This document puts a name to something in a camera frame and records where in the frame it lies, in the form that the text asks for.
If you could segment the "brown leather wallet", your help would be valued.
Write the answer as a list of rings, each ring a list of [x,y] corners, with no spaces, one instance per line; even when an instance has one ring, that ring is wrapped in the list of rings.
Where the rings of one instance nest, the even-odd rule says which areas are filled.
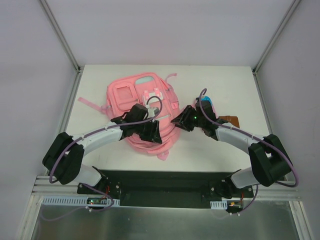
[[[225,115],[225,116],[219,116],[219,118],[231,123],[237,128],[240,127],[239,119],[237,116]]]

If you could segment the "pink student backpack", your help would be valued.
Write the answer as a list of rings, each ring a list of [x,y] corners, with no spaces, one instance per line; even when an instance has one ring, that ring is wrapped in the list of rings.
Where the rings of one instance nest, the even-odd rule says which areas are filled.
[[[127,76],[114,80],[107,86],[106,104],[99,106],[83,97],[78,98],[78,101],[112,119],[128,112],[135,104],[159,107],[157,99],[150,99],[152,96],[157,96],[162,101],[162,111],[156,118],[159,121],[162,144],[143,141],[137,134],[128,137],[126,142],[137,152],[157,156],[165,161],[169,150],[180,136],[180,129],[171,120],[181,113],[178,97],[167,79],[162,79],[153,72]]]

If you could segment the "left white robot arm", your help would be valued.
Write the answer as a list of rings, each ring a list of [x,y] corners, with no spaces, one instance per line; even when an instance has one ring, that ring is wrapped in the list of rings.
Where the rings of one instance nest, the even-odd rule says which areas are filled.
[[[106,183],[101,173],[94,167],[84,165],[83,158],[102,146],[133,135],[138,135],[144,142],[162,144],[160,122],[156,119],[162,109],[162,106],[145,107],[137,103],[129,111],[91,132],[58,134],[42,160],[49,171],[49,182],[66,185],[76,181],[88,185],[94,194],[102,194]]]

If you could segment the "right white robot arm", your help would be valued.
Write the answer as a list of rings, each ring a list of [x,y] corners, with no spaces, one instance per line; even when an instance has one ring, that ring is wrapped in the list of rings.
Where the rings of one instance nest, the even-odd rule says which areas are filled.
[[[249,155],[251,167],[234,172],[225,184],[225,192],[230,197],[237,197],[250,185],[269,187],[292,171],[292,163],[276,135],[255,136],[244,132],[229,121],[217,118],[208,100],[198,101],[194,107],[187,105],[171,123],[187,132],[200,128],[207,137]]]

